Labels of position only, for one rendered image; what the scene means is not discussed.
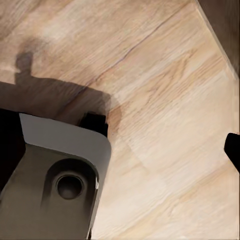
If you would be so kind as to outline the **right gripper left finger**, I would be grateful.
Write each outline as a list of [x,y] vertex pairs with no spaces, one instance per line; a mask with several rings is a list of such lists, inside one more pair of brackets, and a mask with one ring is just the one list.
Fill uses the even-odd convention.
[[22,133],[0,138],[0,193],[26,153]]

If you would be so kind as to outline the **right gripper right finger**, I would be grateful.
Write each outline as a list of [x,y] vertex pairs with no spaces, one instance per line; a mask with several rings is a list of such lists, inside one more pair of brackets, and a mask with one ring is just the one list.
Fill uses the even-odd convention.
[[240,135],[229,133],[226,137],[224,151],[240,173]]

